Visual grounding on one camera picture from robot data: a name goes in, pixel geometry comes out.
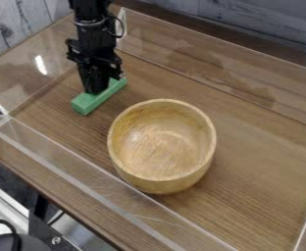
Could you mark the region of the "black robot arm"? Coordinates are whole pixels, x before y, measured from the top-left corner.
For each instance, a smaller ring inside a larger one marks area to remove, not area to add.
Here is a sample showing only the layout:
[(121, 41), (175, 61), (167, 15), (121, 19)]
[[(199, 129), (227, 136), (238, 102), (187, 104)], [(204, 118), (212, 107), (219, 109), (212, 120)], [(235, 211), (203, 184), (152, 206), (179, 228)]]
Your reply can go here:
[(108, 88), (109, 80), (123, 75), (121, 59), (115, 53), (120, 19), (108, 11), (112, 0), (68, 0), (74, 14), (77, 38), (68, 38), (66, 57), (77, 64), (85, 93), (97, 95)]

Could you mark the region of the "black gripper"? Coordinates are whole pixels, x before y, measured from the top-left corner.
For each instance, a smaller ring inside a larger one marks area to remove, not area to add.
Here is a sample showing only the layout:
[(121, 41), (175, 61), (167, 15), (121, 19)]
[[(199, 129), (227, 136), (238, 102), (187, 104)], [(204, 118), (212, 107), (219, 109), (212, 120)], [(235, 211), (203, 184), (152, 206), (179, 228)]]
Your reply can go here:
[(77, 64), (85, 93), (96, 95), (108, 88), (109, 80), (120, 79), (121, 59), (115, 53), (115, 21), (74, 21), (77, 38), (68, 39), (68, 59)]

